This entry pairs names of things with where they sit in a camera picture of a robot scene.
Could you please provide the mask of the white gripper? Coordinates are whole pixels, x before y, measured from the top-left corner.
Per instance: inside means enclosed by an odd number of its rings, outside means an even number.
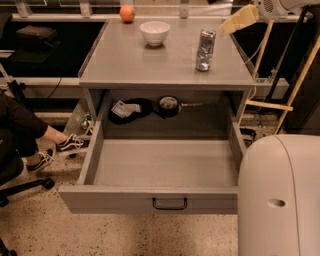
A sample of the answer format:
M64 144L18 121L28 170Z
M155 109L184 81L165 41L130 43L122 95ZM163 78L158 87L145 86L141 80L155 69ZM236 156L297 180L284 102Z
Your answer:
M286 16L289 11L280 0L253 0L227 18L220 26L220 32L229 35L257 22L259 16L264 21L276 20Z

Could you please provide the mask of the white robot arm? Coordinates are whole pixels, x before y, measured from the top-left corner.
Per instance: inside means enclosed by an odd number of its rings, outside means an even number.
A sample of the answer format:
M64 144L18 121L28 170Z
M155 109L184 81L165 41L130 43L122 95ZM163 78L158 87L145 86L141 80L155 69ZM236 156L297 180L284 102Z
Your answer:
M238 256L320 256L320 138L274 134L245 152Z

